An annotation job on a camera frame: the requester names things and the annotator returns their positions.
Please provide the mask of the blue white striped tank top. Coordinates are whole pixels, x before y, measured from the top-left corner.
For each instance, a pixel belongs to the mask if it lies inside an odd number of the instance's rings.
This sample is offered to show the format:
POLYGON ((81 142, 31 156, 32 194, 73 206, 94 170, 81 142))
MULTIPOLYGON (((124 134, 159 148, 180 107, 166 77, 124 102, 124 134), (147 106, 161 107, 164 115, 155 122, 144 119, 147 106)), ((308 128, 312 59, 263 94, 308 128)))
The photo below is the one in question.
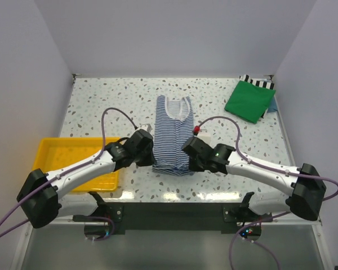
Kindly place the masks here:
POLYGON ((170 100, 165 95, 157 97, 154 123, 152 166, 156 173, 171 176, 187 176, 189 156, 182 150, 184 143, 192 137, 194 116, 189 97, 170 100))

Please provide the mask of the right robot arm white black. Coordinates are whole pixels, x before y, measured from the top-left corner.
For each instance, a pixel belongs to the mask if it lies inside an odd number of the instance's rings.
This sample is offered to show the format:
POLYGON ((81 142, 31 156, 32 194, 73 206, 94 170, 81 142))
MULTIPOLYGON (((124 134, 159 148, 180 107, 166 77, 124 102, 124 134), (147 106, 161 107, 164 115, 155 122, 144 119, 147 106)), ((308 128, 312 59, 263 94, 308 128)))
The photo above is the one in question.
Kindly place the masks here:
POLYGON ((193 172, 242 176, 272 187, 271 192, 251 192, 243 199, 240 215, 246 221, 272 212, 291 212, 299 218, 316 221, 326 193, 326 185, 316 168, 283 166, 243 154, 239 149, 219 143, 215 147, 198 137, 189 138, 182 151, 189 156, 193 172))

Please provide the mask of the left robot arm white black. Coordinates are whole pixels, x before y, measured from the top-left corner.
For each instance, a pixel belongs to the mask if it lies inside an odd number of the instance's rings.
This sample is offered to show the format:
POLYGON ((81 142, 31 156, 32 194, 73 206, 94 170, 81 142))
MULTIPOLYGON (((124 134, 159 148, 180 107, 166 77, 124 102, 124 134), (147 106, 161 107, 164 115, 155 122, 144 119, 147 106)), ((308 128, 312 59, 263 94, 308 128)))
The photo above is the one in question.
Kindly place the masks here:
POLYGON ((62 198, 78 186, 104 174, 116 172, 135 163, 147 167, 155 162, 152 135, 139 128, 124 143, 120 141, 102 148, 77 163, 50 172, 33 170, 27 176, 17 202, 34 228, 42 228, 65 215, 87 215, 93 221, 105 215, 105 206, 93 196, 83 206, 64 204, 62 198))

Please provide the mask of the green tank top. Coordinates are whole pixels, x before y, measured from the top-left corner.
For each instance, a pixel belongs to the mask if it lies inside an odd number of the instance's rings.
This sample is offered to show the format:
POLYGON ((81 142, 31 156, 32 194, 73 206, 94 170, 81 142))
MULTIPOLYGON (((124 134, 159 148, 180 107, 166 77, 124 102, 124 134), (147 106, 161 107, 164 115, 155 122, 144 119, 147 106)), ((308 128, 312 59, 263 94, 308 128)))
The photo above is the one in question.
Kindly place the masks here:
POLYGON ((237 117, 256 124, 267 111, 275 95, 275 89, 255 86, 239 81, 227 101, 224 110, 237 117))

